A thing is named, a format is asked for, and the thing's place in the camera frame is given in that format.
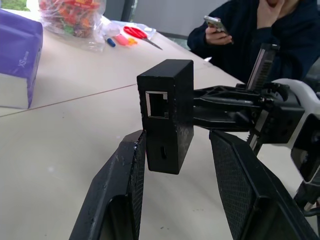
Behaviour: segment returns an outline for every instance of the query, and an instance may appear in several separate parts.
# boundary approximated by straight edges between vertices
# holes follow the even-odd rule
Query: black cable
[[[305,217],[313,217],[320,215],[320,207],[312,208],[310,211],[303,211]]]

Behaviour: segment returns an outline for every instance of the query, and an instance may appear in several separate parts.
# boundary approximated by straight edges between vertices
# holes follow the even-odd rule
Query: red scissors
[[[129,35],[131,35],[131,36],[133,36],[135,38],[138,38],[138,39],[142,39],[142,40],[146,41],[147,43],[150,43],[151,45],[155,46],[156,48],[158,48],[160,50],[163,50],[157,44],[155,44],[152,41],[150,41],[148,39],[147,34],[144,31],[142,31],[142,30],[140,30],[138,28],[135,28],[135,27],[131,27],[131,26],[125,26],[123,28],[123,30],[124,30],[125,33],[127,33]]]

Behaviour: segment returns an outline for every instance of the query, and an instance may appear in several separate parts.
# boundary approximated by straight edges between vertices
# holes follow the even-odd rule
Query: window
[[[29,11],[26,7],[27,0],[0,0],[0,5],[3,9]]]

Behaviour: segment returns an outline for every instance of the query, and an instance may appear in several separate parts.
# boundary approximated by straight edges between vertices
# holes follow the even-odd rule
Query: black box
[[[194,136],[194,62],[167,59],[137,77],[150,171],[179,174]]]

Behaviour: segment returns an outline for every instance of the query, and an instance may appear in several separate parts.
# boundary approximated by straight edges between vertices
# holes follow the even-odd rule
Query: tissue box
[[[0,9],[0,107],[30,107],[42,45],[40,22]]]

